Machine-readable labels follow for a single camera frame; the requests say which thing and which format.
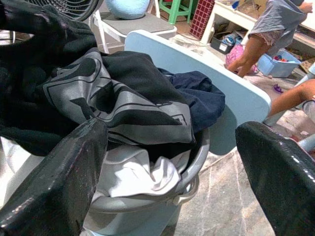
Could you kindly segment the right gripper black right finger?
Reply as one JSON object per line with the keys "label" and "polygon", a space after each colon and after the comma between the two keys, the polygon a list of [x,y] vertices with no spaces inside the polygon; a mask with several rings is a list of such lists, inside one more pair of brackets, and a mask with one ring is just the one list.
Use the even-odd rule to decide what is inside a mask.
{"label": "right gripper black right finger", "polygon": [[276,236],[315,236],[315,160],[256,121],[235,130],[251,188]]}

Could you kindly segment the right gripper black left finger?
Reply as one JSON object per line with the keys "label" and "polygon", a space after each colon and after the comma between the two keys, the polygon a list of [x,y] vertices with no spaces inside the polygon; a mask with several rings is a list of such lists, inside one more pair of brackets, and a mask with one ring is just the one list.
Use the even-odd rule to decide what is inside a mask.
{"label": "right gripper black left finger", "polygon": [[107,140],[96,118],[63,138],[0,209],[0,236],[79,236]]}

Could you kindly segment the black t-shirt grey print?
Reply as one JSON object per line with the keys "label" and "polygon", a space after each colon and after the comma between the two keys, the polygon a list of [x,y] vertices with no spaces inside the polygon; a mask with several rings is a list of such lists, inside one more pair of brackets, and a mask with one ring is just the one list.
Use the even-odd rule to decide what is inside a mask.
{"label": "black t-shirt grey print", "polygon": [[195,146],[187,101],[149,55],[101,53],[86,24],[50,5],[0,0],[0,29],[32,34],[0,46],[0,136],[45,156],[98,118],[110,146],[141,146],[154,158]]}

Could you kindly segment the white garment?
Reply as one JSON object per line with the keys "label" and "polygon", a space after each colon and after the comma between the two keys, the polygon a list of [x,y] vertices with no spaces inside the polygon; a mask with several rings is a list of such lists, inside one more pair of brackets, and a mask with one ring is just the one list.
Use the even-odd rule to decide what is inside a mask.
{"label": "white garment", "polygon": [[96,187],[97,194],[109,197],[129,197],[139,194],[161,196],[181,180],[190,151],[168,159],[149,160],[147,150],[137,146],[119,146],[109,150],[102,163]]}

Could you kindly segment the grey plastic laundry bucket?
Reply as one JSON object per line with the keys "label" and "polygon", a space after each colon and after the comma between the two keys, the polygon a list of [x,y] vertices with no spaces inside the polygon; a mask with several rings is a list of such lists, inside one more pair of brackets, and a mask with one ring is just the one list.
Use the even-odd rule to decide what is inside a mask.
{"label": "grey plastic laundry bucket", "polygon": [[136,195],[130,197],[98,196],[84,221],[90,236],[160,236],[167,226],[177,222],[181,207],[189,202],[199,187],[198,173],[209,151],[209,130],[196,134],[188,166],[182,179],[162,196]]}

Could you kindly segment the blue plastic bin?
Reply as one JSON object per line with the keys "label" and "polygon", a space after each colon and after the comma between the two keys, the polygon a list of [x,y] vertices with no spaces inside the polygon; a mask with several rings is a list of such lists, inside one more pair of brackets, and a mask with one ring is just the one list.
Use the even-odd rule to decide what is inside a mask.
{"label": "blue plastic bin", "polygon": [[257,62],[257,68],[263,75],[287,78],[301,64],[301,61],[285,49],[280,49],[276,53],[276,56],[281,59],[272,58],[267,54],[263,54],[260,57]]}

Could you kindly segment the navy blue garment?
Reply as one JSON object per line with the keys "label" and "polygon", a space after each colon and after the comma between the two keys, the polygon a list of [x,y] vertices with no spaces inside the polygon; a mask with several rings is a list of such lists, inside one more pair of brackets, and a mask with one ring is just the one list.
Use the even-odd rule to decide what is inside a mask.
{"label": "navy blue garment", "polygon": [[186,100],[194,133],[217,122],[225,108],[225,94],[208,76],[199,71],[171,73],[162,68],[159,71]]}

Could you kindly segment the pink bag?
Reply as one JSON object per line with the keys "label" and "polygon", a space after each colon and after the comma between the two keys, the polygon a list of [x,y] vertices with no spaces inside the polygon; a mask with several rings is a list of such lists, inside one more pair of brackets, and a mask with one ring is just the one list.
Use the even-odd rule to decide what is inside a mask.
{"label": "pink bag", "polygon": [[[245,46],[241,44],[236,44],[231,51],[226,55],[224,66],[228,68],[236,59],[238,59],[244,52]],[[254,75],[258,73],[258,68],[256,64],[251,67],[249,75]]]}

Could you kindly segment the light blue plastic chair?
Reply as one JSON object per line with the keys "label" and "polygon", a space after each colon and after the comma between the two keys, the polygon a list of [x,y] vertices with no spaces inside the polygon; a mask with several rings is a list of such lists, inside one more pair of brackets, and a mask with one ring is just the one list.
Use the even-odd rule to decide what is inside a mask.
{"label": "light blue plastic chair", "polygon": [[259,87],[238,77],[216,62],[145,30],[130,32],[126,51],[148,54],[154,65],[173,73],[199,71],[225,94],[225,109],[210,127],[209,151],[226,155],[236,146],[235,129],[244,122],[266,119],[271,98]]}

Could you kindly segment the child in grey clothes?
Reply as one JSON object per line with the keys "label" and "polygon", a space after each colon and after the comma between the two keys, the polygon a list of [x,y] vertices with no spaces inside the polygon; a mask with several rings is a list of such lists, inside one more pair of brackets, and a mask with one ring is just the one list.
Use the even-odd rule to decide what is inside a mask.
{"label": "child in grey clothes", "polygon": [[312,11],[311,1],[267,0],[264,12],[248,35],[244,52],[227,69],[243,78],[263,54],[273,57],[290,45],[297,26]]}

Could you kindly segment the white wooden shelf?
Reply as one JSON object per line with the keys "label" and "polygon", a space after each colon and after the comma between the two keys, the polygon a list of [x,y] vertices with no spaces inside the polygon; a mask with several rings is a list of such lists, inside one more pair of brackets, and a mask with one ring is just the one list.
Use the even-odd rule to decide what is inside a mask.
{"label": "white wooden shelf", "polygon": [[[315,49],[315,0],[306,0],[306,2],[313,4],[313,12],[309,13],[307,19],[301,23],[301,28],[294,35],[294,40]],[[207,44],[211,41],[215,25],[222,21],[229,21],[247,31],[251,31],[260,15],[250,3],[233,8],[232,0],[215,0],[215,5],[200,42]]]}

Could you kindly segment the black electric fan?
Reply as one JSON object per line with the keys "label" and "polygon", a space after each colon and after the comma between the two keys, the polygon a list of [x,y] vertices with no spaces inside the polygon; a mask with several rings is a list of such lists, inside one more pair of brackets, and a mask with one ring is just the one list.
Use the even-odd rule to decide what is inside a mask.
{"label": "black electric fan", "polygon": [[62,15],[84,21],[100,8],[104,0],[48,0]]}

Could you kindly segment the cardboard box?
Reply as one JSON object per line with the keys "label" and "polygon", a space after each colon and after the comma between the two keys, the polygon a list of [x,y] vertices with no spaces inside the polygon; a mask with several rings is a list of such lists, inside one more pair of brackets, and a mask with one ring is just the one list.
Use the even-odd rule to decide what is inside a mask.
{"label": "cardboard box", "polygon": [[238,6],[250,3],[257,13],[262,14],[266,8],[268,0],[238,0],[238,2]]}

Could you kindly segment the white folding chair grey seat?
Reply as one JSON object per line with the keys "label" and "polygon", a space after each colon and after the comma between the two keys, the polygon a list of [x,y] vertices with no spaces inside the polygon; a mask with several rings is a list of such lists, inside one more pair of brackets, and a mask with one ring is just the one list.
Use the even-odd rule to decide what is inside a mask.
{"label": "white folding chair grey seat", "polygon": [[109,52],[105,35],[109,35],[116,41],[125,42],[127,35],[135,30],[145,30],[160,37],[169,39],[176,35],[177,28],[157,16],[145,13],[138,19],[124,20],[116,19],[111,12],[100,12],[97,10],[89,18],[89,23],[97,26],[105,53]]}

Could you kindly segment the light blue round ball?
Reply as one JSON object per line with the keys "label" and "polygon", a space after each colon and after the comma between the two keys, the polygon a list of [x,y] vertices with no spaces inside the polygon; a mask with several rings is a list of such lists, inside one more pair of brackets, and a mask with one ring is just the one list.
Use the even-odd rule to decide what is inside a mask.
{"label": "light blue round ball", "polygon": [[115,18],[134,20],[145,15],[150,0],[105,0],[105,3]]}

